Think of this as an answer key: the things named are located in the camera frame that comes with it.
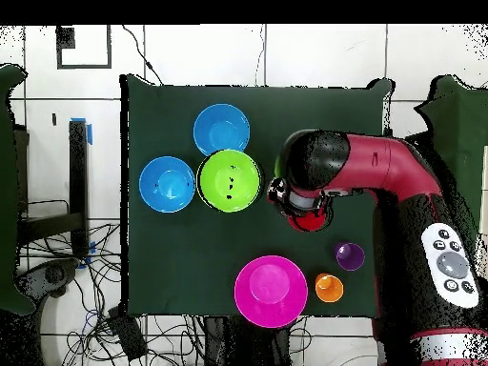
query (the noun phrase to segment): bowl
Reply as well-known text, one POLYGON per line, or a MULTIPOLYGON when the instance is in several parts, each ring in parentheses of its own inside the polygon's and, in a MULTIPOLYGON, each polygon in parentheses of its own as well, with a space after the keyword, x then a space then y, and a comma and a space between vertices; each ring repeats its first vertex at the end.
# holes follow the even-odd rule
POLYGON ((249 262, 234 285, 239 312, 253 324, 280 328, 293 323, 307 303, 307 281, 291 260, 264 255, 249 262))
POLYGON ((246 115, 230 104, 207 107, 193 124, 194 143, 205 155, 226 149, 244 152, 249 136, 246 115))
POLYGON ((176 157, 155 158, 139 177, 142 199, 163 214, 172 214, 185 208, 192 201, 194 189, 192 169, 176 157))
POLYGON ((262 186, 261 171, 244 152, 214 152, 200 164, 196 172, 196 188, 210 207, 225 213, 249 207, 262 186))

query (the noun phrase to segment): blue bowl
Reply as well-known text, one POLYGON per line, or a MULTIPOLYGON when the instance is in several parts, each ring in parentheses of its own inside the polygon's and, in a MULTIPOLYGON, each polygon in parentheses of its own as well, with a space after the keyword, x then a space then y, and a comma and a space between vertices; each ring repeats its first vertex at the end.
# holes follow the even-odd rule
POLYGON ((194 195, 194 175, 179 158, 155 158, 139 177, 142 199, 155 211, 171 214, 185 208, 194 195))
POLYGON ((193 125, 194 143, 205 155, 226 149, 244 152, 249 132, 246 115, 230 104, 207 107, 193 125))

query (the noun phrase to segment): green bowl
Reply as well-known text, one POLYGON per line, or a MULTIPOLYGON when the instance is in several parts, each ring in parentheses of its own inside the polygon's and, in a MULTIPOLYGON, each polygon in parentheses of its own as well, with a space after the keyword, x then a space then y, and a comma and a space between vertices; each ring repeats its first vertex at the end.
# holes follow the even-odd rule
POLYGON ((196 188, 202 200, 225 213, 250 206, 261 189, 261 173, 244 152, 223 150, 209 155, 196 172, 196 188))

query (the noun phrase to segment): dark green cloth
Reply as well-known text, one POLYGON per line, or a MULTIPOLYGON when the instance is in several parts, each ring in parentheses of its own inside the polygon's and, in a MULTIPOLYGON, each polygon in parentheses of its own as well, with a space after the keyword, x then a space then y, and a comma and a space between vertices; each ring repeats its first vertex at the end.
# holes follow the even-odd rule
POLYGON ((334 202, 332 225, 318 233, 294 230, 265 194, 239 213, 208 208, 195 193, 178 213, 157 213, 142 200, 138 181, 152 159, 181 158, 196 173, 204 155, 193 142, 193 122, 214 103, 241 109, 251 126, 246 153, 273 177, 275 159, 287 137, 320 128, 383 135, 383 108, 392 83, 366 89, 155 87, 135 76, 129 86, 129 312, 168 315, 234 315, 234 282, 251 260, 266 254, 291 259, 309 285, 304 314, 375 316, 371 196, 334 202), (334 245, 358 243, 366 252, 361 269, 348 273, 336 264, 334 245), (337 275, 345 294, 334 304, 315 295, 315 277, 337 275))
POLYGON ((13 114, 10 110, 11 90, 26 78, 25 72, 16 65, 0 65, 0 97, 4 108, 0 109, 0 309, 17 315, 31 313, 35 306, 14 286, 17 253, 17 163, 13 135, 13 114))
POLYGON ((433 81, 429 99, 418 110, 433 132, 434 149, 469 208, 467 212, 457 200, 452 209, 463 216, 459 226, 472 252, 479 229, 483 151, 488 146, 488 91, 470 88, 453 75, 441 76, 433 81))

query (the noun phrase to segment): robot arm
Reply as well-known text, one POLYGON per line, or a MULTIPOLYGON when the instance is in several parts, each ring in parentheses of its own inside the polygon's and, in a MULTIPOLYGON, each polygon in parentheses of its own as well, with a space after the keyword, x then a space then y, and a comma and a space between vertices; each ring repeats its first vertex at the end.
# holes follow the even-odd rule
POLYGON ((320 214, 330 197, 355 190, 375 198, 374 325, 388 366, 488 365, 471 258, 415 148, 394 138, 300 131, 285 143, 275 174, 268 197, 288 216, 320 214))

